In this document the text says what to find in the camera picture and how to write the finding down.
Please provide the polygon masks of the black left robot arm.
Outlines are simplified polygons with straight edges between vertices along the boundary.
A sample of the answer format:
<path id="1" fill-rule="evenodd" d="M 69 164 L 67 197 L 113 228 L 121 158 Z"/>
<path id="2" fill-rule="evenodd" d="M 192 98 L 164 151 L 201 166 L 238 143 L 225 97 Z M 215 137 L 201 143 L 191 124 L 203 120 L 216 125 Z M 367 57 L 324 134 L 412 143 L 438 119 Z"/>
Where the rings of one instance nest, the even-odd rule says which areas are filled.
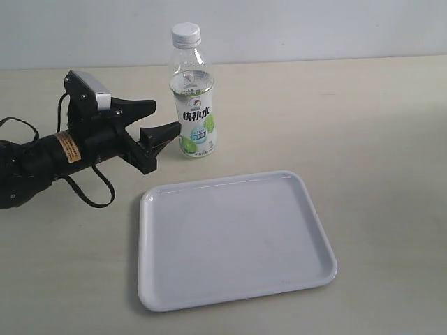
<path id="1" fill-rule="evenodd" d="M 98 169 L 99 163 L 119 157 L 143 174 L 155 171 L 156 157 L 179 136 L 180 123 L 141 128 L 137 141 L 126 131 L 155 110 L 155 100 L 112 98 L 110 107 L 100 110 L 92 102 L 71 98 L 66 130 L 45 137 L 35 132 L 33 140 L 24 144 L 1 141 L 1 208 L 19 207 L 60 179 L 89 206 L 105 208 L 105 203 L 90 200 L 71 175 L 91 168 L 114 200 L 115 188 Z"/>

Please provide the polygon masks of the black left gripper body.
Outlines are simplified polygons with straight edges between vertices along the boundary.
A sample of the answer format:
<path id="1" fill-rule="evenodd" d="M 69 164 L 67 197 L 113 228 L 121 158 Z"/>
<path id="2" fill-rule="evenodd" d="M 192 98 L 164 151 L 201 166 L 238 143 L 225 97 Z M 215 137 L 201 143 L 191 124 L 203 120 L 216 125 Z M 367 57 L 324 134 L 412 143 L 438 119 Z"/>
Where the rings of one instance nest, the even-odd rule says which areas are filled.
<path id="1" fill-rule="evenodd" d="M 71 144 L 76 145 L 79 154 L 74 162 L 64 164 L 66 174 L 74 174 L 115 157 L 126 161 L 143 174 L 157 169 L 156 158 L 146 154 L 126 128 L 113 128 L 110 125 L 113 114 L 110 108 L 90 120 L 68 121 L 68 129 L 64 132 L 70 135 Z"/>

